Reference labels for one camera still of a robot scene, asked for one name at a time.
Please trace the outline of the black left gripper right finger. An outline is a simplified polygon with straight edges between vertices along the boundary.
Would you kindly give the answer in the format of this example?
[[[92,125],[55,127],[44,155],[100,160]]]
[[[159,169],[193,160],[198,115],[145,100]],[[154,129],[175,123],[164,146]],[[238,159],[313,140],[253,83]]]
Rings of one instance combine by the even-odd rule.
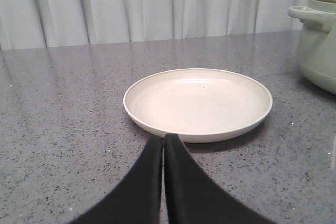
[[[214,183],[176,134],[165,136],[164,173],[169,223],[271,223]]]

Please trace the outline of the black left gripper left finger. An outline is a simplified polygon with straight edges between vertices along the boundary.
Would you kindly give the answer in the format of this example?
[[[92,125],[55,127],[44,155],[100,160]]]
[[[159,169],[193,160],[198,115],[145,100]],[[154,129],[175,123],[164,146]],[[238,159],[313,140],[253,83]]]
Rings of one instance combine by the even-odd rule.
[[[162,151],[161,138],[151,136],[117,187],[72,223],[159,223]]]

